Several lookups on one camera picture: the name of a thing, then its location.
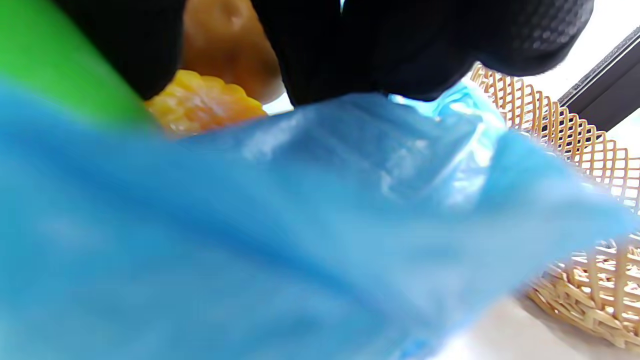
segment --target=basket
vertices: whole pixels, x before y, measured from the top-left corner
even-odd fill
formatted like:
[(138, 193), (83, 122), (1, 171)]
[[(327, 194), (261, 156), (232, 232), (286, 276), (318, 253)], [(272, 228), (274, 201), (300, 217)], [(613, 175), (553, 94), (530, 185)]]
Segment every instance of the basket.
[[(640, 158), (629, 158), (586, 120), (522, 79), (478, 65), (471, 73), (509, 127), (530, 134), (605, 184), (638, 214)], [(549, 266), (528, 292), (548, 314), (621, 348), (640, 352), (640, 234), (609, 239)], [(616, 240), (624, 246), (616, 246)]]

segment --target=gloved hand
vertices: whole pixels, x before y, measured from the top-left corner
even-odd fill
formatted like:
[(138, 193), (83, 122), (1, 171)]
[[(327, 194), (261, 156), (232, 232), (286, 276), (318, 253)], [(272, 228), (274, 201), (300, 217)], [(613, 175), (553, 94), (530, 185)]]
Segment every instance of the gloved hand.
[[(186, 0), (53, 0), (144, 98), (179, 68)], [(436, 99), (476, 61), (513, 76), (568, 54), (594, 0), (252, 0), (293, 105), (351, 92)]]

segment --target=green object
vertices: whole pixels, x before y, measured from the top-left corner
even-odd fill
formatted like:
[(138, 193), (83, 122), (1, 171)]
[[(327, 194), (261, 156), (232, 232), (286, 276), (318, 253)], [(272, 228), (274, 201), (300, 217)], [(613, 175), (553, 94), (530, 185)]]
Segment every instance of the green object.
[(50, 0), (0, 0), (1, 78), (99, 125), (153, 123), (138, 95)]

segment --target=black window frame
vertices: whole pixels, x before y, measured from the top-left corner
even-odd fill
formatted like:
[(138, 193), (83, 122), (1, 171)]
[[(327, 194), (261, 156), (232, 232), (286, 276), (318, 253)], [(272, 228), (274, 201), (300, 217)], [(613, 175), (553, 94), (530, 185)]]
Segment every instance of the black window frame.
[(640, 108), (640, 26), (558, 102), (603, 131)]

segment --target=blue plastic bag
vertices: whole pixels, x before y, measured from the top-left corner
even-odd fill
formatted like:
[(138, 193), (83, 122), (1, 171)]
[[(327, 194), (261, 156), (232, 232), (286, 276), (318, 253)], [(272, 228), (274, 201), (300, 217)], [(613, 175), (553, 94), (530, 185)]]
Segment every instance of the blue plastic bag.
[(181, 143), (7, 88), (0, 114), (3, 359), (423, 359), (637, 225), (464, 83)]

